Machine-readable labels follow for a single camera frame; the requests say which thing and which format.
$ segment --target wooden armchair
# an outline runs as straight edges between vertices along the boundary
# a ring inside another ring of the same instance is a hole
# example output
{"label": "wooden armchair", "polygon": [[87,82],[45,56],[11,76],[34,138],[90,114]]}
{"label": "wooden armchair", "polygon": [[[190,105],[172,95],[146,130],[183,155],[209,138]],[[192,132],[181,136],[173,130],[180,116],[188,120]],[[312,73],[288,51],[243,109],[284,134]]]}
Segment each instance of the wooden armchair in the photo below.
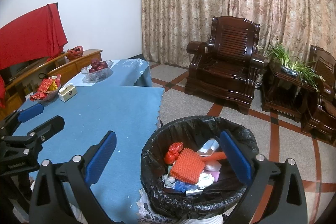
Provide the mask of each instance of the wooden armchair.
{"label": "wooden armchair", "polygon": [[265,58],[257,53],[259,24],[245,18],[214,17],[207,42],[191,41],[194,54],[189,65],[185,93],[202,91],[234,101],[246,114],[254,96],[254,85]]}
{"label": "wooden armchair", "polygon": [[309,133],[316,129],[331,136],[333,143],[336,138],[336,102],[335,102],[335,58],[323,48],[310,47],[309,61],[318,75],[325,81],[317,79],[318,92],[308,97],[308,107],[301,118],[301,130]]}

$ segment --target tissue box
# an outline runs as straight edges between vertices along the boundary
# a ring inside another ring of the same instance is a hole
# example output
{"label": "tissue box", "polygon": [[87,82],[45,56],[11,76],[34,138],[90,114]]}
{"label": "tissue box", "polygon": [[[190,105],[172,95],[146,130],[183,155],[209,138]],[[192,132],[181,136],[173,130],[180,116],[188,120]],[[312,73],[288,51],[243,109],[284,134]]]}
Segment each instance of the tissue box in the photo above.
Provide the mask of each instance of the tissue box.
{"label": "tissue box", "polygon": [[58,92],[59,98],[63,101],[66,102],[73,96],[77,94],[76,87],[73,85],[67,85],[61,88]]}

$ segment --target yellow wrapper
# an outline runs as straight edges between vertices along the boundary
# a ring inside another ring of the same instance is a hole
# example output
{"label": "yellow wrapper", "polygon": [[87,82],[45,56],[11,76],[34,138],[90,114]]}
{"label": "yellow wrapper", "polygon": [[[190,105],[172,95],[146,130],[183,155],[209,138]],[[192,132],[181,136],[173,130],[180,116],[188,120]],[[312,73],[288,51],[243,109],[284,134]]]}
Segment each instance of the yellow wrapper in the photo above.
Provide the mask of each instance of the yellow wrapper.
{"label": "yellow wrapper", "polygon": [[53,91],[53,90],[57,90],[57,85],[55,83],[55,80],[53,80],[53,82],[51,83],[51,85],[48,88],[48,91]]}

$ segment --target trash can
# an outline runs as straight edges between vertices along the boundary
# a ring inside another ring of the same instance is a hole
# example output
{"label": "trash can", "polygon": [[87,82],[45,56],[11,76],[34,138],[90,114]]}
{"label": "trash can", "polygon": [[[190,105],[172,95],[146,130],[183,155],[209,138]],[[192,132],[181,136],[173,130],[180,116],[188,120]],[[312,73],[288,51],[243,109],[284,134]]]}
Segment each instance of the trash can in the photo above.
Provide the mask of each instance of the trash can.
{"label": "trash can", "polygon": [[257,142],[250,130],[214,116],[192,116],[172,121],[149,138],[141,155],[141,182],[151,207],[157,213],[169,218],[205,219],[223,214],[239,201],[246,185],[239,182],[227,160],[219,161],[222,167],[218,182],[201,194],[167,193],[161,181],[162,175],[168,173],[164,156],[172,143],[183,142],[184,148],[198,151],[210,138],[219,142],[224,130],[229,130],[239,143],[258,153]]}

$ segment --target chair backrest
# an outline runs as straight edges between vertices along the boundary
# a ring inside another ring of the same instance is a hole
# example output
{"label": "chair backrest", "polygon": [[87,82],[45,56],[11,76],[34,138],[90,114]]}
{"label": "chair backrest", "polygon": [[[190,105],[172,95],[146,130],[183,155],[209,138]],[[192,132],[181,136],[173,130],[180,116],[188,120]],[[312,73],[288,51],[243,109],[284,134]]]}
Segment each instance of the chair backrest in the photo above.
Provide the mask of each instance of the chair backrest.
{"label": "chair backrest", "polygon": [[212,19],[210,43],[217,59],[248,67],[258,40],[259,24],[233,16]]}
{"label": "chair backrest", "polygon": [[310,65],[321,75],[329,86],[335,86],[335,58],[321,47],[310,46]]}

